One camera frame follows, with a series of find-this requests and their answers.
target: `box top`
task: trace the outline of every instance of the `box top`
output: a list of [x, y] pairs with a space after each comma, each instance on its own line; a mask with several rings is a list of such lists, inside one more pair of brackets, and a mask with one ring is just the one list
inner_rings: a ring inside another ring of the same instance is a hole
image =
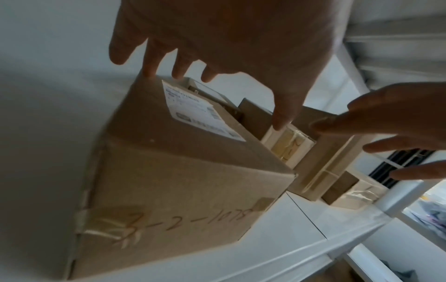
[[[184, 88], [182, 91], [197, 97]], [[290, 177], [294, 177], [291, 169], [267, 150], [219, 104], [208, 99], [207, 101], [227, 126], [236, 131], [246, 142], [220, 136], [174, 119], [166, 103], [162, 80], [146, 79], [141, 76], [132, 85], [115, 113], [106, 134], [147, 150], [259, 171], [289, 174]]]

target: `hand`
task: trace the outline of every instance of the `hand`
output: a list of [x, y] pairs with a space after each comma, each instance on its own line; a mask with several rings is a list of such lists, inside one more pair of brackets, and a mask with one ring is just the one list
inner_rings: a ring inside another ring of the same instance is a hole
[[[384, 87], [348, 104], [348, 112], [311, 125], [322, 134], [396, 134], [363, 147], [392, 150], [446, 150], [446, 83], [406, 83]], [[446, 178], [446, 161], [392, 171], [396, 180]]]
[[245, 72], [274, 94], [273, 126], [299, 113], [317, 76], [341, 43], [353, 0], [122, 0], [109, 55], [126, 62], [146, 39], [142, 72], [154, 76], [178, 48], [172, 76], [195, 60], [202, 81]]

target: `wooden floor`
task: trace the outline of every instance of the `wooden floor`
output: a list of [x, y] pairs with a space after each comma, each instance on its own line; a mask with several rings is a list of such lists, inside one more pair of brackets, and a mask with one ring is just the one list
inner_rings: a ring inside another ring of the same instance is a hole
[[350, 265], [340, 260], [333, 266], [328, 268], [324, 273], [310, 277], [304, 282], [360, 282], [360, 278], [356, 280], [353, 278], [351, 272], [353, 272]]

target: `black slatted object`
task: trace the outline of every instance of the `black slatted object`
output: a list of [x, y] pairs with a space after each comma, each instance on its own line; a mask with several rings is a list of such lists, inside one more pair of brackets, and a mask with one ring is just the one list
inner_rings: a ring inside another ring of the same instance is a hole
[[[387, 159], [403, 167], [409, 167], [412, 165], [421, 164], [434, 152], [435, 151], [421, 149], [395, 151]], [[397, 168], [393, 167], [392, 165], [382, 162], [374, 171], [372, 171], [372, 173], [369, 174], [369, 176], [390, 189], [399, 182], [398, 180], [394, 180], [389, 177], [390, 172], [396, 169]]]

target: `white label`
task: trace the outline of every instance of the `white label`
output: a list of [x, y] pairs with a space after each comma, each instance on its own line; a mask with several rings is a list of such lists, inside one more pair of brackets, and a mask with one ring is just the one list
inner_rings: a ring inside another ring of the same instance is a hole
[[245, 141], [222, 120], [214, 106], [208, 101], [165, 81], [163, 81], [163, 88], [167, 107], [174, 119], [221, 136]]

